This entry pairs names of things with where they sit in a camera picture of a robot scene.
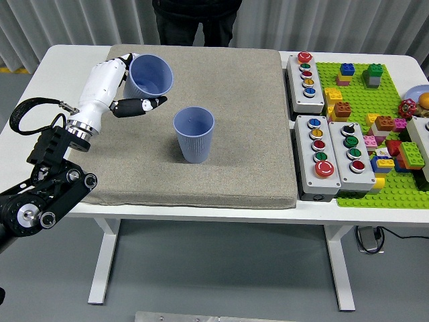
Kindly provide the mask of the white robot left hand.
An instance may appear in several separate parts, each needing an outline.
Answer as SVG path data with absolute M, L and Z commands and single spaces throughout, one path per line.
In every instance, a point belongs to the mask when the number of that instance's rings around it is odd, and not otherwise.
M 102 115 L 145 115 L 167 101 L 174 84 L 170 65 L 153 54 L 129 53 L 97 64 L 90 72 L 66 129 L 81 136 L 101 132 Z

